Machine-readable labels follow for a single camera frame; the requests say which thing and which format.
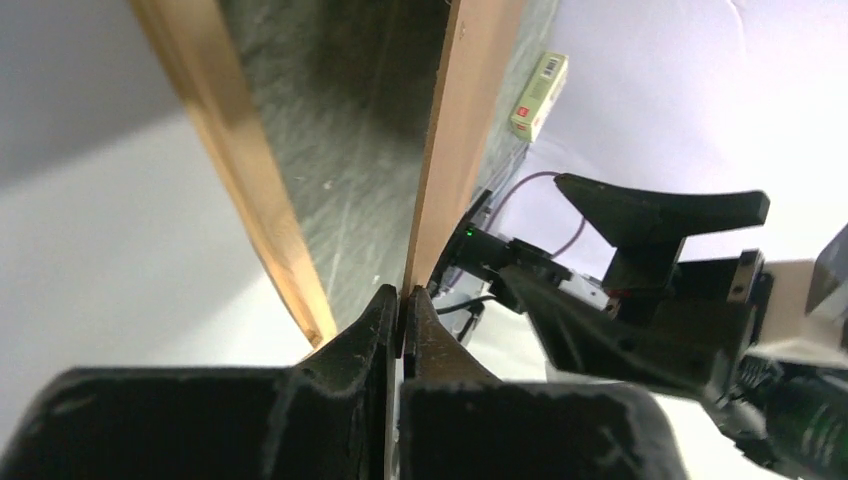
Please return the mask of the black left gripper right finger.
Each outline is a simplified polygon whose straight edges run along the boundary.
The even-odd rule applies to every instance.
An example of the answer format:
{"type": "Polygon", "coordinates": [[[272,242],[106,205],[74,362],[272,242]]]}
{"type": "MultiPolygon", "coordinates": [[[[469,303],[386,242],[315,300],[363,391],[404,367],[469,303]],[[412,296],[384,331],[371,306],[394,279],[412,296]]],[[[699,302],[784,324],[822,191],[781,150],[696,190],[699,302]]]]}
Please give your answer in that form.
{"type": "Polygon", "coordinates": [[[399,390],[403,479],[683,479],[670,422],[627,384],[498,379],[440,323],[428,292],[406,304],[399,390]]]}

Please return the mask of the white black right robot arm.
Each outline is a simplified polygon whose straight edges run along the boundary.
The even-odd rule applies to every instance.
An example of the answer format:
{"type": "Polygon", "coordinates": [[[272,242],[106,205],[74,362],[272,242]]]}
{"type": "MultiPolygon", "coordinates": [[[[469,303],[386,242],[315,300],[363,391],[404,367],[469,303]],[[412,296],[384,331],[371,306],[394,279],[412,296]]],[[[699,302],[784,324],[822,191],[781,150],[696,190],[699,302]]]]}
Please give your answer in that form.
{"type": "Polygon", "coordinates": [[[461,218],[428,282],[462,271],[526,314],[558,380],[627,382],[698,402],[752,462],[789,478],[847,475],[847,235],[813,260],[760,250],[681,261],[692,236],[765,223],[761,191],[679,194],[574,174],[561,194],[614,248],[601,280],[461,218]]]}

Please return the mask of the small white red box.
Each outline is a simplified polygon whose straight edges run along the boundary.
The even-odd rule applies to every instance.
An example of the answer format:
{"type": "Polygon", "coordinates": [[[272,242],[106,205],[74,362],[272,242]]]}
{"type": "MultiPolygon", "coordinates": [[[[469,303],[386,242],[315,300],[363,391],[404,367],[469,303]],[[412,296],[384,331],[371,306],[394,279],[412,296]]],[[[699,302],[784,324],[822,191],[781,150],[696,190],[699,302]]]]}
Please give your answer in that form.
{"type": "Polygon", "coordinates": [[[527,143],[534,142],[561,94],[567,80],[569,56],[544,52],[509,117],[514,135],[527,143]]]}

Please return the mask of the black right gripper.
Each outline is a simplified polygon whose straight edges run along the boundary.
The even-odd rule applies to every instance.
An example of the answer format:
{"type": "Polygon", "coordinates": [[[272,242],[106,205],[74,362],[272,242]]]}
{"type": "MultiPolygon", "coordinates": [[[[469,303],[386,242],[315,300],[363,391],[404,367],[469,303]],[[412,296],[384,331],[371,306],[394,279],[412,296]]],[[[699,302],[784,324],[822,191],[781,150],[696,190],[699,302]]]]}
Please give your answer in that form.
{"type": "Polygon", "coordinates": [[[558,370],[620,380],[708,404],[727,401],[758,332],[764,258],[686,262],[687,238],[761,226],[770,209],[759,190],[675,194],[616,186],[575,174],[555,178],[562,195],[615,248],[602,288],[618,299],[602,311],[529,271],[500,271],[558,370]]]}

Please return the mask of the printed street photo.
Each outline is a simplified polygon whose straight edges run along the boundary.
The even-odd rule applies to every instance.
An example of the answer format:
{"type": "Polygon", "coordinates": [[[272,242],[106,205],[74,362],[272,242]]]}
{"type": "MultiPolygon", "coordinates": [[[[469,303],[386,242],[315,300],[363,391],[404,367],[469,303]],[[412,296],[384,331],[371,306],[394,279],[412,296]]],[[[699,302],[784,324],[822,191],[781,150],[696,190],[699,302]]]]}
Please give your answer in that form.
{"type": "Polygon", "coordinates": [[[74,366],[286,366],[310,345],[173,116],[1,192],[1,433],[74,366]]]}

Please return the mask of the light wooden picture frame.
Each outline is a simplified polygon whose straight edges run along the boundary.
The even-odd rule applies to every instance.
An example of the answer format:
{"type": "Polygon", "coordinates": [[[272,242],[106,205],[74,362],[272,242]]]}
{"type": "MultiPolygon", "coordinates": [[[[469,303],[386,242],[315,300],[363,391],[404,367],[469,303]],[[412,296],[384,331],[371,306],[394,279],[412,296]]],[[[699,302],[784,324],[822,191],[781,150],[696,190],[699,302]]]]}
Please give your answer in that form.
{"type": "Polygon", "coordinates": [[[337,326],[218,4],[131,7],[267,276],[307,341],[323,347],[337,326]]]}

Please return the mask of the brown frame backing board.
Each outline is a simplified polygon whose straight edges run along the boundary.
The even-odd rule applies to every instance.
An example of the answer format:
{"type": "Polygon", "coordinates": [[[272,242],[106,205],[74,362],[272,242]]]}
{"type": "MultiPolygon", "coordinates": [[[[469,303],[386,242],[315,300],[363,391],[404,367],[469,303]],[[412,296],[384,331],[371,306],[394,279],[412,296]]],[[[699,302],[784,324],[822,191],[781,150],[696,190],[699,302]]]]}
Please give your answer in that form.
{"type": "Polygon", "coordinates": [[[427,285],[471,202],[524,7],[515,0],[451,4],[407,251],[404,296],[427,285]]]}

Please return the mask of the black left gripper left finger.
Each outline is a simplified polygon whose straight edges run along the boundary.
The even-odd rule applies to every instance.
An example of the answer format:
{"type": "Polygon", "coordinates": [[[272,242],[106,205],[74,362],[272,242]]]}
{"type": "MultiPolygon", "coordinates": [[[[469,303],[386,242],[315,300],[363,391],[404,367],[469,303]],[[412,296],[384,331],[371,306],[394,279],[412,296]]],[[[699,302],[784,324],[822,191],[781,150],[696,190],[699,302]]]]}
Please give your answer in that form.
{"type": "Polygon", "coordinates": [[[383,479],[398,294],[278,368],[75,368],[34,398],[5,479],[383,479]]]}

